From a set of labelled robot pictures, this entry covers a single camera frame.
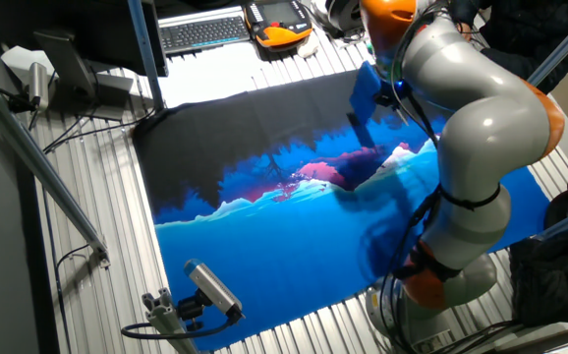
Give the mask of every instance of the table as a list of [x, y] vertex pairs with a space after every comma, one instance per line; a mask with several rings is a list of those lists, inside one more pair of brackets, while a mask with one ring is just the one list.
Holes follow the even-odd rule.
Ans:
[[[257, 60], [256, 55], [256, 62], [259, 63], [257, 68], [246, 66], [244, 70], [236, 70], [230, 76], [232, 80], [226, 84], [232, 85], [233, 79], [242, 78], [236, 84], [236, 89], [263, 89], [356, 70], [365, 60], [372, 61], [364, 43], [339, 47], [320, 30], [315, 32], [319, 36], [320, 48], [313, 57], [305, 60], [287, 53], [270, 53], [266, 54], [267, 61], [262, 62]], [[195, 70], [199, 67], [200, 59], [210, 63], [208, 57], [228, 52], [229, 49], [222, 47], [175, 57], [169, 69], [179, 72]], [[233, 67], [227, 68], [229, 71], [234, 70]], [[122, 69], [112, 70], [109, 75], [136, 79], [134, 91], [150, 96], [145, 78]], [[175, 83], [178, 87], [185, 84]], [[203, 99], [208, 99], [205, 91], [200, 94]], [[137, 117], [133, 110], [125, 112], [125, 122], [134, 122], [135, 119]], [[74, 117], [53, 115], [50, 119], [39, 119], [37, 129], [32, 134], [40, 146], [45, 147], [75, 122]], [[88, 121], [84, 118], [77, 123], [75, 130], [90, 132], [117, 124], [101, 120]], [[67, 259], [59, 269], [73, 352], [174, 352], [165, 341], [136, 341], [120, 335], [122, 326], [145, 322], [142, 294], [156, 294], [157, 289], [168, 286], [139, 162], [129, 133], [127, 128], [85, 136], [70, 141], [48, 156], [94, 227], [102, 233], [112, 264], [108, 269], [89, 265], [86, 260], [89, 259], [90, 252], [83, 250], [79, 252], [82, 257]], [[568, 157], [561, 147], [532, 165], [530, 170], [549, 198], [566, 189]], [[68, 251], [84, 245], [85, 240], [48, 198], [48, 214], [54, 238], [51, 243], [43, 196], [38, 193], [37, 197], [46, 257], [51, 264], [52, 244], [56, 249], [56, 258], [59, 259]], [[446, 311], [444, 316], [450, 321], [452, 330], [444, 338], [445, 341], [459, 339], [480, 328], [511, 318], [509, 255], [506, 251], [500, 251], [490, 256], [498, 268], [498, 283], [480, 299]], [[67, 352], [53, 269], [49, 270], [49, 276], [61, 349], [62, 352]], [[382, 353], [381, 346], [386, 345], [388, 341], [372, 328], [367, 319], [365, 296], [354, 295], [216, 353]]]

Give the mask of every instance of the black cable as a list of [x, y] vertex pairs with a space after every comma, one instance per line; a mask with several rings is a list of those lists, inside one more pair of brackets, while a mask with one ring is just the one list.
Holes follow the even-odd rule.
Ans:
[[55, 266], [55, 271], [59, 270], [59, 266], [61, 265], [61, 263], [62, 263], [63, 261], [65, 261], [65, 260], [68, 258], [68, 256], [70, 256], [70, 255], [72, 255], [74, 252], [80, 251], [80, 250], [82, 250], [82, 249], [84, 249], [85, 247], [88, 247], [88, 246], [89, 246], [89, 244], [80, 246], [80, 247], [78, 247], [78, 248], [76, 248], [76, 249], [74, 249], [74, 250], [68, 252], [67, 254], [65, 254], [65, 255], [59, 260], [59, 262], [57, 262], [57, 265]]
[[[48, 88], [49, 89], [50, 89], [50, 85], [52, 84], [52, 81], [55, 79], [55, 74], [57, 74], [57, 71], [53, 70], [52, 76], [50, 77], [50, 81], [48, 82]], [[28, 131], [29, 132], [32, 130], [32, 128], [35, 125], [35, 120], [37, 119], [37, 113], [39, 113], [39, 110], [35, 110], [35, 112], [32, 115], [32, 118], [30, 119], [30, 123], [28, 124]]]
[[428, 120], [428, 117], [426, 117], [426, 113], [424, 112], [424, 109], [422, 108], [420, 103], [415, 99], [415, 97], [413, 96], [413, 93], [410, 92], [410, 91], [409, 91], [409, 94], [408, 94], [408, 98], [411, 101], [413, 108], [415, 108], [415, 112], [422, 119], [422, 122], [424, 123], [424, 126], [425, 126], [425, 132], [428, 135], [428, 137], [432, 140], [432, 143], [434, 144], [434, 148], [437, 148], [439, 141], [437, 139], [437, 135], [434, 133], [434, 130], [432, 129], [432, 125], [430, 124], [430, 120]]
[[119, 124], [119, 125], [114, 126], [114, 127], [108, 127], [108, 128], [103, 128], [103, 129], [97, 129], [97, 130], [93, 130], [93, 131], [91, 131], [91, 132], [76, 134], [76, 135], [70, 136], [70, 137], [68, 137], [68, 138], [66, 138], [66, 139], [63, 139], [63, 140], [61, 140], [61, 141], [59, 141], [59, 142], [55, 141], [55, 142], [53, 142], [53, 143], [55, 143], [55, 144], [50, 147], [50, 150], [49, 150], [49, 151], [46, 151], [46, 150], [44, 149], [44, 152], [45, 152], [45, 153], [49, 153], [49, 152], [51, 152], [51, 151], [54, 151], [56, 148], [60, 147], [63, 143], [65, 143], [65, 142], [67, 142], [67, 141], [70, 141], [70, 140], [72, 140], [72, 139], [81, 138], [81, 137], [85, 137], [85, 136], [92, 135], [92, 134], [96, 134], [96, 133], [102, 133], [102, 132], [106, 132], [106, 131], [110, 131], [110, 130], [114, 130], [114, 129], [118, 129], [118, 128], [124, 128], [124, 127], [129, 127], [129, 126], [132, 126], [132, 125], [136, 125], [136, 124], [140, 123], [141, 121], [150, 118], [153, 114], [154, 114], [154, 112], [151, 111], [151, 112], [149, 112], [148, 114], [146, 114], [145, 116], [143, 116], [142, 118], [139, 118], [138, 120], [135, 120], [135, 121], [133, 121], [133, 122], [122, 123], [122, 124]]
[[130, 338], [134, 339], [144, 339], [144, 340], [172, 340], [172, 339], [191, 339], [191, 338], [200, 338], [208, 335], [213, 335], [223, 331], [225, 328], [234, 324], [234, 321], [231, 319], [227, 320], [227, 322], [217, 328], [210, 329], [210, 330], [200, 330], [198, 332], [193, 333], [176, 333], [176, 334], [144, 334], [144, 333], [134, 333], [131, 332], [131, 329], [138, 329], [138, 328], [147, 328], [153, 327], [152, 324], [130, 324], [122, 329], [120, 332]]
[[60, 139], [68, 135], [68, 133], [70, 133], [71, 130], [75, 129], [75, 127], [79, 124], [79, 122], [81, 122], [82, 119], [84, 119], [84, 116], [77, 116], [77, 121], [75, 122], [75, 124], [71, 125], [70, 128], [66, 129], [66, 131], [59, 136], [59, 138], [55, 139], [52, 143], [50, 143], [47, 147], [45, 147], [44, 153], [51, 152], [53, 146], [55, 146], [55, 144], [57, 144]]
[[30, 103], [29, 101], [27, 101], [27, 100], [25, 100], [25, 99], [19, 98], [17, 95], [8, 92], [8, 91], [5, 90], [5, 89], [1, 89], [1, 88], [0, 88], [0, 93], [6, 95], [7, 97], [9, 97], [9, 98], [11, 98], [11, 99], [15, 99], [17, 102], [23, 104], [24, 106], [32, 107], [32, 103]]

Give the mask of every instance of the black keyboard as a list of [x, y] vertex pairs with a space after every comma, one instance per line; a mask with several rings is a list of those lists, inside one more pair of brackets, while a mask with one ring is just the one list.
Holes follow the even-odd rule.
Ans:
[[250, 39], [241, 16], [171, 26], [161, 32], [166, 55]]

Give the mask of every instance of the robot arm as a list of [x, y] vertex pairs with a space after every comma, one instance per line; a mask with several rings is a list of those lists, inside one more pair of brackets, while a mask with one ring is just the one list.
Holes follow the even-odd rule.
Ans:
[[[438, 314], [488, 290], [470, 279], [483, 283], [483, 274], [491, 277], [491, 267], [479, 259], [509, 222], [511, 200], [499, 181], [549, 154], [564, 125], [563, 114], [542, 92], [463, 38], [447, 4], [434, 3], [441, 9], [434, 12], [429, 6], [416, 0], [361, 1], [377, 72], [389, 82], [391, 73], [397, 75], [395, 80], [403, 79], [419, 96], [455, 112], [438, 142], [440, 201], [412, 252], [417, 257], [404, 264], [417, 269], [401, 286], [420, 314]], [[404, 35], [410, 43], [400, 51]]]

